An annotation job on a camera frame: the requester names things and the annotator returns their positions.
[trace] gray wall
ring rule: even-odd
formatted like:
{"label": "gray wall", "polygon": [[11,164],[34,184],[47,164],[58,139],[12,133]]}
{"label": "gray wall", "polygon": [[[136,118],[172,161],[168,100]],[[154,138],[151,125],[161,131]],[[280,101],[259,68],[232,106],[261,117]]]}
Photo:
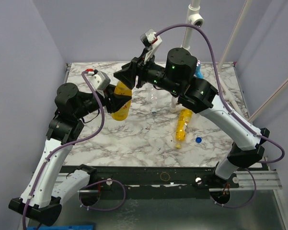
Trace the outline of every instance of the gray wall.
{"label": "gray wall", "polygon": [[[249,14],[227,61],[236,61],[253,34],[271,0],[253,0]],[[59,51],[67,62],[128,61],[138,56],[139,37],[150,28],[156,31],[184,23],[191,0],[34,0]],[[245,0],[202,0],[200,13],[219,60]],[[162,35],[157,60],[181,45],[184,28]],[[201,61],[211,61],[207,45],[197,33],[191,52]]]}
{"label": "gray wall", "polygon": [[[288,78],[288,0],[273,0],[237,63],[246,103],[252,114]],[[277,168],[288,202],[288,88],[254,122],[267,127],[286,150]],[[280,151],[264,144],[271,159]]]}
{"label": "gray wall", "polygon": [[66,65],[32,0],[0,1],[0,230],[37,166]]}

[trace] blue box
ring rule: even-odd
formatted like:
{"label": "blue box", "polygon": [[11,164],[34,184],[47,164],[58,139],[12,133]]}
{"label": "blue box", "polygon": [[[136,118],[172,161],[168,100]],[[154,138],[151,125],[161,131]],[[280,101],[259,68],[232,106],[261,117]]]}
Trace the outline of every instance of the blue box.
{"label": "blue box", "polygon": [[[36,227],[29,227],[28,230],[35,230]],[[39,230],[94,230],[93,225],[85,226],[64,226],[64,227],[40,227]]]}

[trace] yellow liquid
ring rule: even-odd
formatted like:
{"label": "yellow liquid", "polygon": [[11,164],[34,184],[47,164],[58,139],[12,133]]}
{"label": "yellow liquid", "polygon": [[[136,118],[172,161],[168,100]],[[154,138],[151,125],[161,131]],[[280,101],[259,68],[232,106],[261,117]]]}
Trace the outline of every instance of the yellow liquid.
{"label": "yellow liquid", "polygon": [[193,112],[189,109],[181,110],[176,130],[176,141],[178,142],[176,148],[178,149],[181,148],[181,143],[185,141],[187,125],[192,118],[192,114]]}
{"label": "yellow liquid", "polygon": [[[132,96],[132,90],[124,85],[121,81],[115,87],[115,94]],[[112,113],[112,118],[116,121],[123,121],[128,117],[129,108],[131,106],[131,100],[128,101],[123,107],[121,107],[117,112]]]}

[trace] blue bottle cap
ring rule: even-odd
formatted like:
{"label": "blue bottle cap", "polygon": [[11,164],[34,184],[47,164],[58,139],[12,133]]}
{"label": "blue bottle cap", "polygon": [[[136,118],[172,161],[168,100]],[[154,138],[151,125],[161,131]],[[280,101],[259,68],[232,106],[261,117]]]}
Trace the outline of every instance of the blue bottle cap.
{"label": "blue bottle cap", "polygon": [[200,143],[201,141],[202,141],[201,138],[196,138],[196,142],[197,142],[197,143]]}

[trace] white marble surface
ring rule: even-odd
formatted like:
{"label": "white marble surface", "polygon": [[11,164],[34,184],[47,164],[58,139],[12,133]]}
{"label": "white marble surface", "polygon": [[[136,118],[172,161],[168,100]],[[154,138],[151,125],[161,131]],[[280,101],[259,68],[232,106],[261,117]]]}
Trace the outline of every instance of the white marble surface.
{"label": "white marble surface", "polygon": [[[113,73],[125,63],[73,63],[68,82],[75,83],[80,91],[90,92],[81,77],[81,72],[93,68],[103,71],[111,78],[111,83],[118,82]],[[201,67],[205,79],[216,86],[211,64]],[[225,64],[220,76],[237,98],[238,105],[247,115],[233,66]],[[182,149],[175,149],[174,135],[179,112],[169,112],[171,96],[159,91],[158,111],[150,112],[147,103],[147,90],[134,89],[128,118],[115,121],[110,114],[105,114],[103,130],[95,138],[75,145],[66,158],[65,165],[103,165],[103,166],[209,166],[214,167],[230,150],[232,139],[215,124],[200,115],[193,115],[189,124],[186,142]],[[96,113],[85,119],[91,119]],[[97,130],[101,116],[85,125],[79,138],[86,137]],[[201,137],[200,144],[195,142]]]}

